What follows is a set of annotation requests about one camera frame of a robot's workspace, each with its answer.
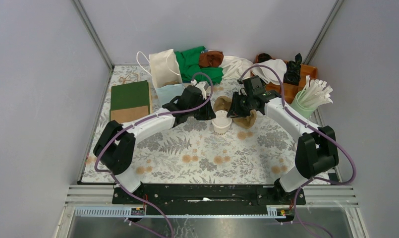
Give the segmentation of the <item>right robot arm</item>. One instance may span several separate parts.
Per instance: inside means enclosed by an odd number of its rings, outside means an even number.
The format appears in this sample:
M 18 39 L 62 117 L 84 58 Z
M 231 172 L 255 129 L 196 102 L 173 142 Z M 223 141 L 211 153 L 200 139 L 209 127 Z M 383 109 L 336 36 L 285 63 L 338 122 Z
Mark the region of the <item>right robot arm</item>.
M 319 127 L 286 104 L 281 95 L 266 91 L 263 81 L 253 76 L 242 81 L 243 87 L 232 95 L 227 114 L 229 118 L 242 118 L 256 110 L 275 120 L 296 142 L 295 165 L 278 182 L 273 191 L 276 202 L 286 204 L 293 191 L 312 177 L 326 172 L 339 163 L 332 128 Z

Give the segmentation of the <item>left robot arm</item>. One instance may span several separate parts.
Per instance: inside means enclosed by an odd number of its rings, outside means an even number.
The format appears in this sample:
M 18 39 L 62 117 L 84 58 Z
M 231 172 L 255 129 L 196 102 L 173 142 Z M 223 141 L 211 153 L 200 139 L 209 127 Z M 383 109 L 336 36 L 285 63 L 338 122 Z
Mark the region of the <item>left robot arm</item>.
M 100 172 L 97 166 L 102 163 L 107 167 L 105 171 L 125 189 L 124 198 L 132 204 L 140 202 L 143 197 L 143 191 L 139 188 L 141 180 L 131 168 L 137 144 L 156 133 L 185 123 L 190 117 L 199 121 L 214 119 L 216 115 L 210 102 L 211 94 L 207 93 L 207 88 L 212 87 L 204 81 L 192 80 L 180 96 L 175 96 L 155 113 L 123 124 L 115 120 L 108 122 L 93 149 L 97 157 L 95 171 Z

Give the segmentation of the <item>white paper coffee cup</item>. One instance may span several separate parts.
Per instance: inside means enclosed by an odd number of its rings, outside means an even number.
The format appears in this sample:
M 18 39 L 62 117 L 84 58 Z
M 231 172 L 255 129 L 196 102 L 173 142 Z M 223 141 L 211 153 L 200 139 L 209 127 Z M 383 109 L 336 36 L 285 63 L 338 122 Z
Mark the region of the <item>white paper coffee cup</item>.
M 225 134 L 231 127 L 231 121 L 229 121 L 228 123 L 221 124 L 221 125 L 216 122 L 212 122 L 212 125 L 213 125 L 214 132 L 216 134 Z

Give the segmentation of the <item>white plastic cup lid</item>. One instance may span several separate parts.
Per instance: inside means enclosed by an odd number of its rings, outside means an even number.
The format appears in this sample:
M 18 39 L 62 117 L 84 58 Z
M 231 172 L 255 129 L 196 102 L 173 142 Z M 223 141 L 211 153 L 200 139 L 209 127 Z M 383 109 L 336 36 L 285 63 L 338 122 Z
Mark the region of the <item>white plastic cup lid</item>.
M 212 119 L 213 126 L 228 127 L 232 123 L 232 119 L 227 117 L 227 111 L 219 110 L 215 112 L 215 115 L 216 117 Z

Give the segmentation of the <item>light blue paper bag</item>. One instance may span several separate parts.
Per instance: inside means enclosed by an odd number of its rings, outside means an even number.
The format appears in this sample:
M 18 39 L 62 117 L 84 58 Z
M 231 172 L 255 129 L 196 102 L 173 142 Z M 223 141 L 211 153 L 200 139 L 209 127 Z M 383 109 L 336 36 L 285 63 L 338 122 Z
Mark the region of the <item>light blue paper bag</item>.
M 152 84 L 161 106 L 183 93 L 184 85 L 173 49 L 148 56 L 138 51 L 136 54 L 137 62 L 139 62 L 139 55 L 142 55 L 149 64 L 150 69 L 144 69 L 144 71 L 152 78 Z

